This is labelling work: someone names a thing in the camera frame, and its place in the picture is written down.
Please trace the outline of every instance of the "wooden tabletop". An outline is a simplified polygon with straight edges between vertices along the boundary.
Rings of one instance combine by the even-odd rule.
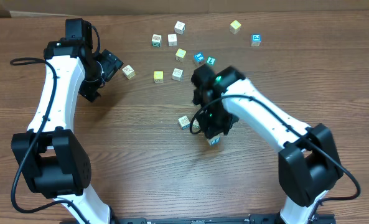
[[[320,213],[338,223],[369,223],[369,11],[277,12],[209,15],[84,17],[95,25],[101,49],[116,54],[136,71],[128,80],[119,71],[89,103],[79,96],[75,135],[91,160],[91,183],[119,217],[227,217],[276,213],[285,194],[278,183],[278,158],[244,122],[210,147],[203,135],[182,131],[177,119],[194,115],[192,56],[216,58],[216,72],[241,70],[271,101],[312,126],[324,123],[334,134],[342,164],[358,179],[362,196],[327,202]],[[238,20],[237,35],[228,30]],[[176,21],[187,51],[167,46]],[[260,47],[250,47],[251,34]],[[153,34],[162,47],[151,46]],[[21,214],[10,202],[17,162],[14,133],[32,120],[44,84],[44,65],[12,67],[17,57],[40,57],[49,41],[65,35],[65,18],[0,19],[0,223],[58,223],[72,216],[55,206]],[[171,79],[173,69],[184,80]],[[164,83],[152,74],[164,71]],[[343,177],[329,196],[353,194]],[[17,200],[34,208],[48,200],[29,192],[23,178]]]

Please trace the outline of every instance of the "green cube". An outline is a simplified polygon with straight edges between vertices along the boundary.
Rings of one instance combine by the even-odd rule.
[[[216,62],[216,59],[213,58],[213,57],[209,57],[208,60],[207,60],[207,64],[208,65],[214,65]]]

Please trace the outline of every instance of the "small block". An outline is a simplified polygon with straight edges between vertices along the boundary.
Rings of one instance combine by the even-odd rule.
[[[216,145],[217,143],[220,142],[220,136],[219,135],[216,135],[215,137],[211,138],[211,139],[208,139],[208,143],[209,145]]]
[[[187,116],[179,118],[179,125],[182,128],[182,130],[190,127],[190,120]]]
[[[193,127],[193,128],[198,128],[198,129],[200,129],[199,122],[197,121],[197,119],[195,119],[195,120],[194,120],[194,123],[192,123],[192,127]]]
[[[128,79],[132,78],[136,74],[130,65],[125,66],[122,71]]]
[[[251,41],[252,41],[252,44],[251,44],[252,47],[259,46],[260,43],[261,43],[261,35],[260,34],[252,34]]]
[[[209,57],[207,60],[207,64],[208,65],[214,65],[216,62],[216,59],[214,59],[213,57]]]
[[[183,34],[185,31],[185,24],[183,22],[177,21],[174,26],[174,32],[178,34]]]
[[[172,79],[177,80],[177,81],[181,81],[182,78],[183,78],[183,70],[175,68],[173,70]]]
[[[233,33],[233,34],[236,34],[240,31],[241,29],[241,24],[238,22],[238,21],[234,21],[230,24],[230,31]]]
[[[162,40],[162,36],[161,35],[154,34],[152,36],[152,40],[151,40],[152,46],[154,46],[154,47],[161,47],[161,40]]]
[[[168,45],[170,47],[177,46],[177,35],[176,34],[169,34],[167,36]]]
[[[164,72],[163,71],[155,71],[154,72],[154,82],[155,83],[163,83],[164,82]]]
[[[176,60],[178,60],[180,62],[183,62],[185,53],[187,53],[185,50],[178,49],[177,52],[176,52]]]
[[[200,65],[200,64],[204,63],[204,61],[205,61],[205,57],[203,56],[202,53],[197,53],[197,54],[194,55],[194,63],[196,65]]]

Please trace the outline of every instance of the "black cable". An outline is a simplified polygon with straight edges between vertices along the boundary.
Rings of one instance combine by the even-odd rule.
[[[50,96],[49,104],[47,105],[46,112],[43,115],[43,120],[42,120],[42,123],[40,124],[39,130],[36,132],[35,137],[33,138],[32,142],[30,143],[30,145],[28,147],[28,150],[26,151],[25,156],[22,159],[22,161],[21,161],[21,163],[18,167],[16,176],[14,178],[14,181],[13,181],[13,184],[12,184],[12,187],[11,187],[11,203],[12,203],[12,206],[18,212],[21,212],[21,213],[34,213],[34,212],[38,212],[38,211],[41,211],[43,209],[49,208],[49,207],[51,207],[53,205],[56,205],[56,204],[66,203],[68,205],[68,207],[72,207],[74,209],[74,211],[76,211],[76,213],[82,219],[83,222],[85,222],[86,224],[90,224],[90,222],[87,221],[86,218],[83,216],[83,214],[80,212],[78,207],[69,200],[64,199],[64,200],[54,201],[54,202],[48,203],[46,205],[40,206],[38,208],[33,208],[33,209],[30,209],[30,210],[23,209],[20,206],[18,206],[18,204],[17,204],[16,190],[17,190],[18,180],[20,178],[22,169],[24,168],[24,164],[25,164],[25,161],[28,158],[28,155],[31,153],[32,148],[37,144],[38,138],[39,138],[40,134],[42,133],[42,130],[44,129],[44,127],[46,125],[46,122],[49,118],[50,110],[52,109],[52,105],[53,105],[53,101],[54,101],[54,97],[55,97],[55,92],[57,90],[57,78],[58,78],[57,73],[55,72],[55,69],[53,68],[53,66],[50,63],[48,63],[47,61],[45,61],[43,59],[40,59],[40,58],[31,58],[31,57],[15,58],[15,59],[10,61],[10,65],[13,65],[13,66],[30,65],[30,64],[35,64],[35,63],[44,63],[47,66],[49,66],[49,68],[53,72],[53,89],[52,89],[52,94]]]
[[[203,106],[201,109],[199,109],[194,117],[191,119],[191,123],[190,123],[190,132],[192,134],[198,134],[201,132],[201,130],[197,131],[196,133],[192,132],[192,125],[195,121],[195,119],[201,114],[201,112],[205,111],[210,105],[219,102],[225,98],[247,98],[249,99],[249,101],[254,101],[255,103],[259,104],[260,106],[262,106],[266,111],[268,111],[272,116],[274,116],[284,127],[286,127],[290,132],[294,133],[297,137],[301,138],[302,140],[304,140],[311,148],[315,149],[316,151],[318,151],[319,153],[321,153],[324,157],[326,157],[328,160],[330,160],[335,166],[337,166],[340,170],[342,170],[349,178],[350,180],[352,180],[352,182],[354,183],[354,185],[356,186],[356,193],[352,196],[348,196],[348,197],[329,197],[329,198],[322,198],[319,199],[315,205],[314,208],[309,216],[309,221],[308,223],[312,223],[313,222],[313,216],[315,215],[319,205],[322,205],[322,202],[328,202],[328,201],[334,201],[334,200],[338,200],[338,201],[345,201],[345,200],[353,200],[356,199],[358,196],[360,196],[361,194],[361,187],[360,184],[358,183],[357,179],[346,169],[344,168],[342,165],[340,165],[337,161],[335,161],[332,157],[330,157],[326,152],[324,152],[320,147],[316,146],[313,142],[311,142],[309,139],[306,139],[303,135],[299,134],[297,131],[295,131],[291,125],[287,124],[282,118],[280,118],[272,109],[270,109],[268,106],[266,106],[263,102],[257,100],[255,97],[253,96],[246,96],[246,95],[226,95],[226,96],[222,96],[220,98],[217,98],[215,100],[212,100],[211,102],[207,103],[205,106]]]
[[[93,28],[93,30],[96,32],[96,35],[97,35],[97,49],[96,51],[93,53],[93,58],[97,57],[98,54],[100,53],[100,36],[98,35],[98,32],[97,32],[97,29],[95,26],[91,26],[91,28]]]

